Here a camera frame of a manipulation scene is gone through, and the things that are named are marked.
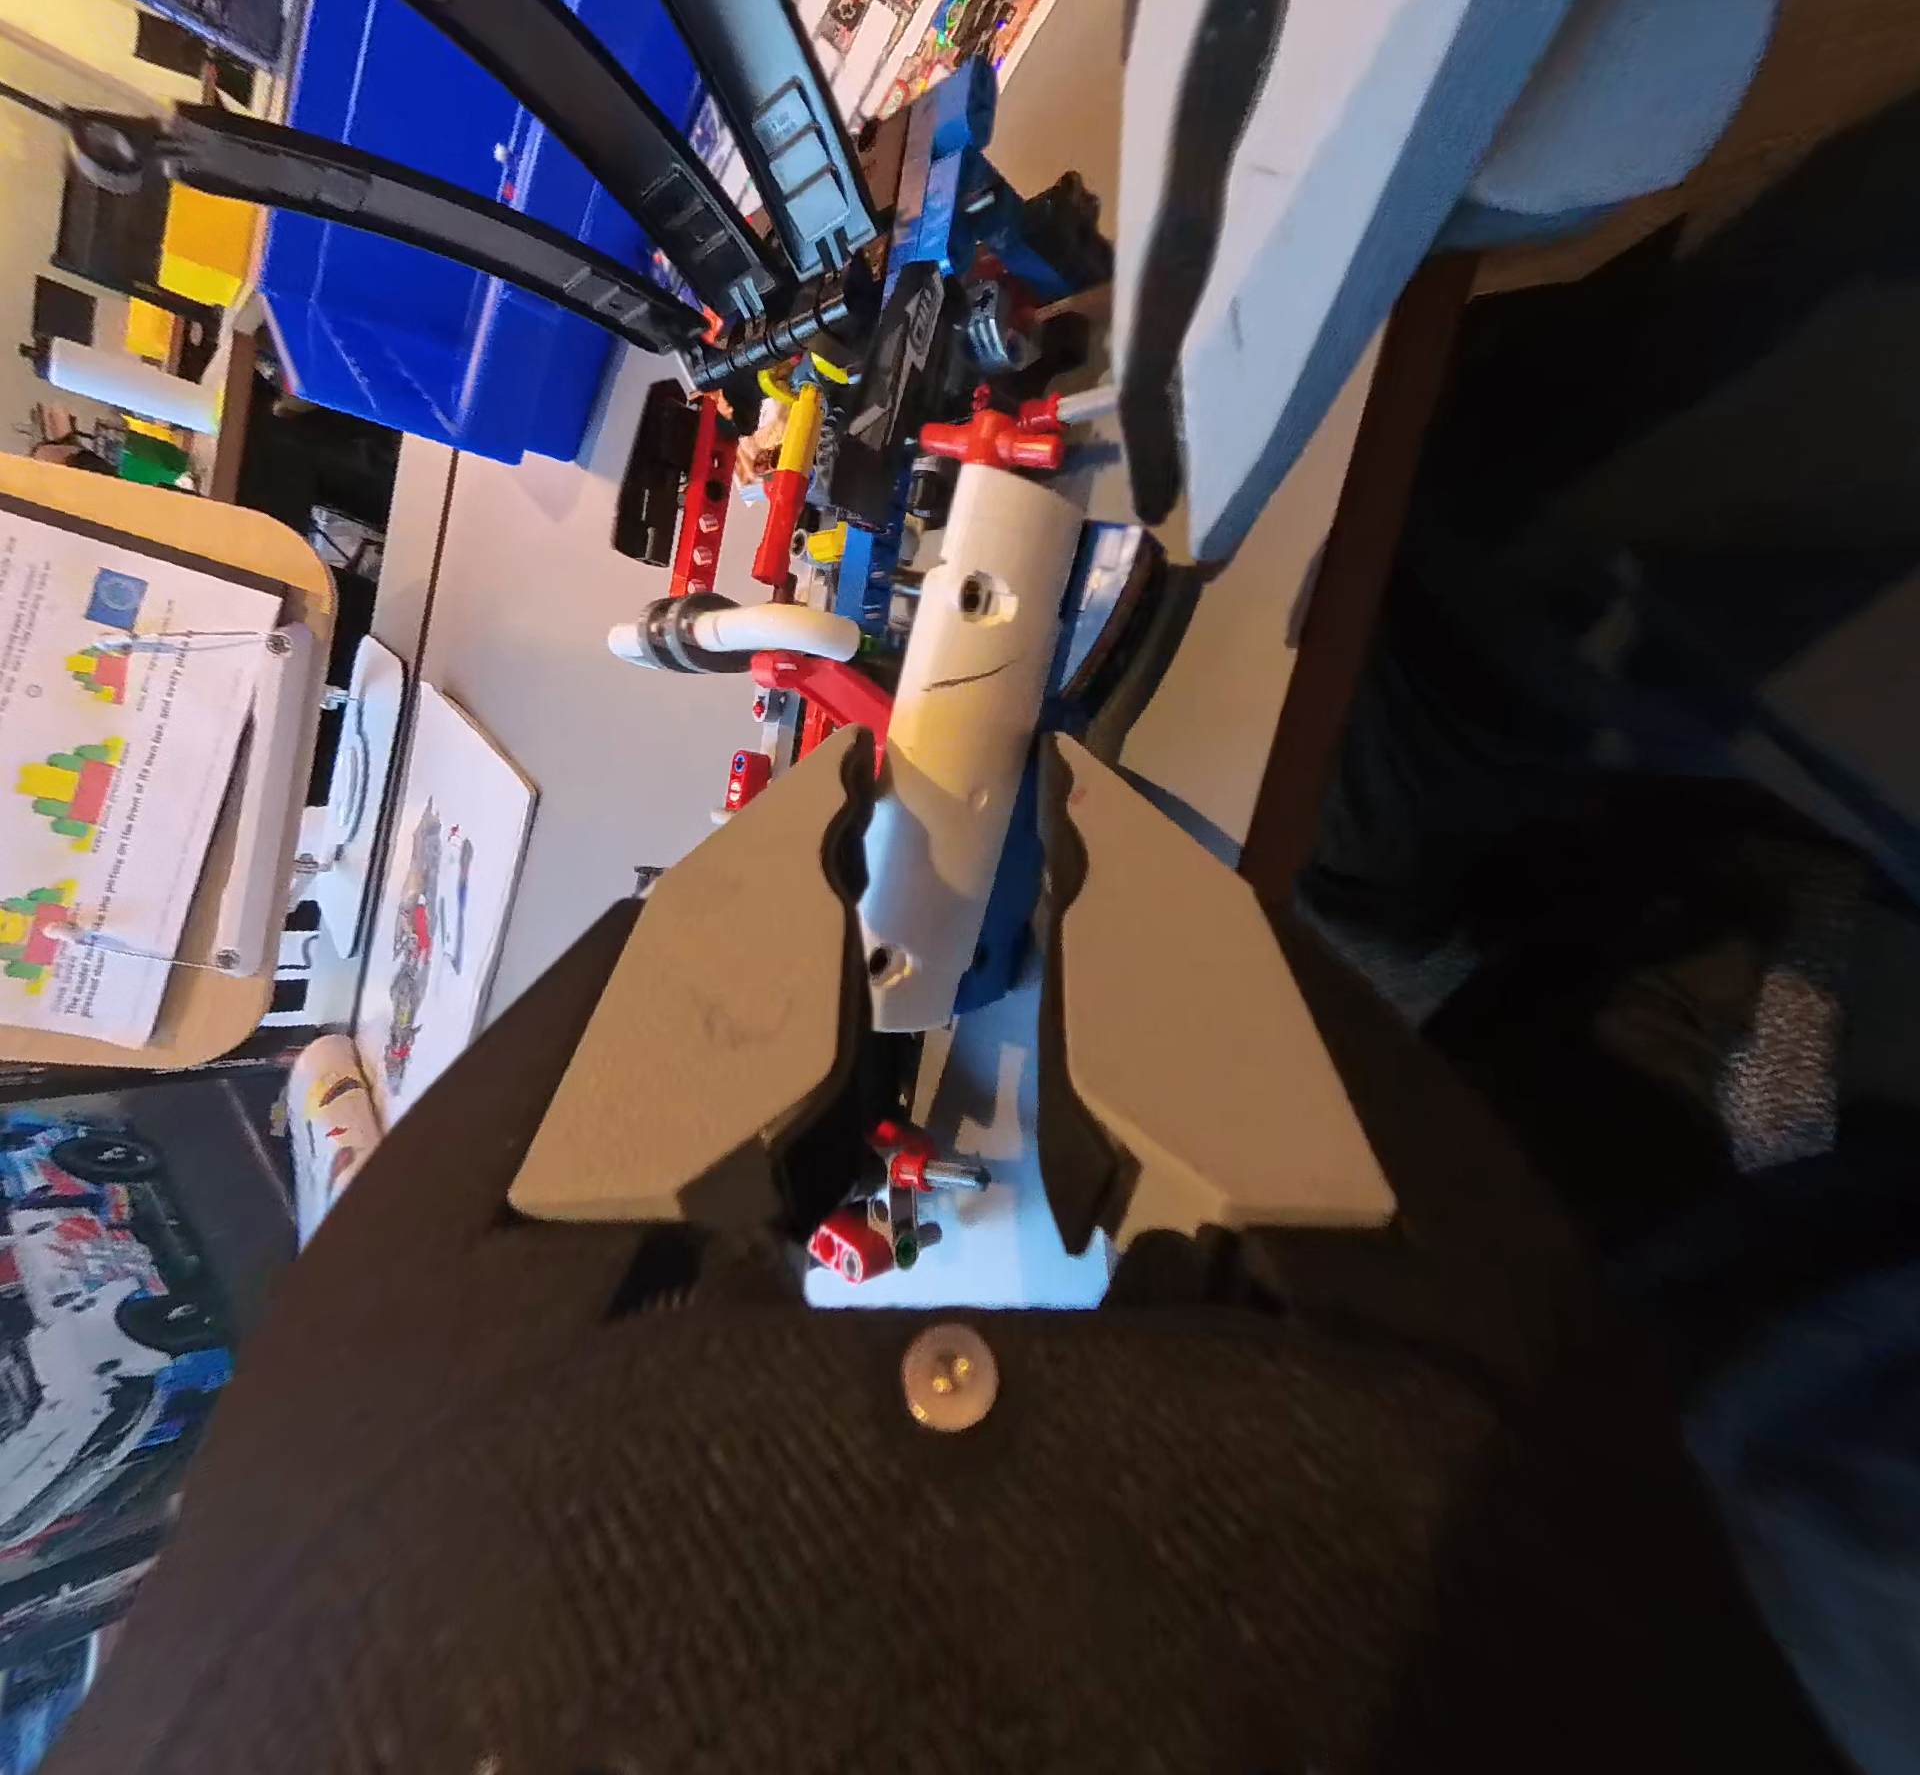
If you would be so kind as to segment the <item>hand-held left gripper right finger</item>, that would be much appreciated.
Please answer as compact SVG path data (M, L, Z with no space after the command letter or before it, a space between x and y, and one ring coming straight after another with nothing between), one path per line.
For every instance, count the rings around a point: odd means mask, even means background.
M1061 1246L1398 1211L1254 889L1081 742L1039 766L1039 1174Z

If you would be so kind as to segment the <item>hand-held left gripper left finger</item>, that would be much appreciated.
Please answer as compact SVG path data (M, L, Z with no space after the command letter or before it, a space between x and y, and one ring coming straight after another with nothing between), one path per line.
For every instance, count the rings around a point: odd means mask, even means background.
M842 729L641 906L517 1168L517 1215L798 1234L851 1178L875 740Z

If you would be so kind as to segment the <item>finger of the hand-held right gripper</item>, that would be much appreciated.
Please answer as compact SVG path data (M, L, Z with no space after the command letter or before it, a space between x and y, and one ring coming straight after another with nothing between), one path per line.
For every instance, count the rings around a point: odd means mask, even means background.
M1189 540L1235 557L1573 0L1284 0L1180 348Z
M1123 47L1117 422L1138 517L1185 495L1182 352L1226 220L1235 145L1287 0L1133 0Z

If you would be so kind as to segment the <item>building instruction booklet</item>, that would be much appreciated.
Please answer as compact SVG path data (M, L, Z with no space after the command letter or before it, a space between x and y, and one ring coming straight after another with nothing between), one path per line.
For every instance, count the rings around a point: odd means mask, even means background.
M479 1032L535 808L515 760L424 683L353 1026L309 1043L285 1097L301 1246Z

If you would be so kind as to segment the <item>toy brick race car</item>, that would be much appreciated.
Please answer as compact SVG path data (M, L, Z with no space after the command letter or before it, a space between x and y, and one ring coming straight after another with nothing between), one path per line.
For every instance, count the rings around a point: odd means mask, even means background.
M925 573L939 561L962 456L983 420L1005 435L1041 383L1031 310L1113 274L1077 173L1031 200L981 157L997 82L962 68L907 108L900 178L875 191L792 0L663 0L707 83L759 212L663 124L558 0L410 0L542 119L643 222L701 297L736 285L750 314L694 310L563 232L435 178L220 107L144 123L76 110L69 145L108 193L159 181L289 208L435 251L598 322L685 375L685 422L711 433L667 460L683 559L694 471L787 392L754 580L760 610L687 588L614 638L663 672L748 669L795 696L822 734L867 729L877 784Z

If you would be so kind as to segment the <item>blue and white brick assembly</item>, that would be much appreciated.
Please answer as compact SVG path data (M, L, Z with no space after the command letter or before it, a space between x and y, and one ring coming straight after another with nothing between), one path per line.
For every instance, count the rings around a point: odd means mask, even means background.
M1006 994L1044 902L1039 750L1115 760L1189 627L1197 578L1159 537L1090 517L1117 471L1117 388L1051 396L962 456L925 573L865 834L872 1021L944 1026Z

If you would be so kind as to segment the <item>task instruction sheet on stand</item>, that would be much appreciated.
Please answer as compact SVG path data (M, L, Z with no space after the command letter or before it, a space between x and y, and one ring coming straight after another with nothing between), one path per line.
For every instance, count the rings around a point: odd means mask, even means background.
M140 540L188 559L264 577L283 595L280 627L301 621L318 637L326 678L331 582L318 553L276 519L221 501L128 484L19 456L5 456L5 499L77 519L117 540ZM301 766L304 777L299 787L301 806L307 801L319 736L318 719L309 719L307 725L309 736L302 742L309 758ZM213 838L211 842L180 946L187 955L198 957L209 946L213 872L229 860L229 848L229 841ZM271 955L269 971L254 976L232 977L175 968L157 1024L144 1047L128 1050L69 1034L5 1029L5 1067L42 1063L185 1069L204 1066L233 1051L271 1013L279 946Z

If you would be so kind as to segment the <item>person's dark clothed body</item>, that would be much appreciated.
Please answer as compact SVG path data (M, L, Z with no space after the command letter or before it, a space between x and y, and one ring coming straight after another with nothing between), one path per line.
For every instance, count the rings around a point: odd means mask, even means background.
M1916 97L1474 298L1301 904L1658 1356L1843 1771L1916 1771Z

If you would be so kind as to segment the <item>black toy set box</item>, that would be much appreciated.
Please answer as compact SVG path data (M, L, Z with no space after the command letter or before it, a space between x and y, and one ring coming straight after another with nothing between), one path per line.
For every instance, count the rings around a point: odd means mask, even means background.
M5 1104L5 1684L94 1666L297 1248L276 1066Z

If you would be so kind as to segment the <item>printed instruction sheet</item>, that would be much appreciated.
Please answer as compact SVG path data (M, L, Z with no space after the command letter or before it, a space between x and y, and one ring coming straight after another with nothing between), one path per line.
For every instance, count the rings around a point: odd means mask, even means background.
M280 627L264 577L3 519L3 1024L144 1047Z

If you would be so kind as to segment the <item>blue plastic bin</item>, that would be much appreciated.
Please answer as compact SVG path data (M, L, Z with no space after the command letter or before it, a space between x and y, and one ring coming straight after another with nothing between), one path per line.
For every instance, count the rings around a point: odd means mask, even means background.
M558 3L687 155L711 155L723 116L669 7ZM697 336L750 314L736 285L701 297L592 165L410 0L307 0L285 121L563 232L659 282ZM301 396L501 465L577 458L608 372L633 352L499 276L289 208L274 211L259 288Z

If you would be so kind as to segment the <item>yellow plastic bin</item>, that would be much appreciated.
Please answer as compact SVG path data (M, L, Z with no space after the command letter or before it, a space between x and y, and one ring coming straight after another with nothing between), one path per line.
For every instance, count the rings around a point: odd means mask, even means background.
M157 251L122 288L130 352L201 380L252 288L269 234L269 208L177 182Z

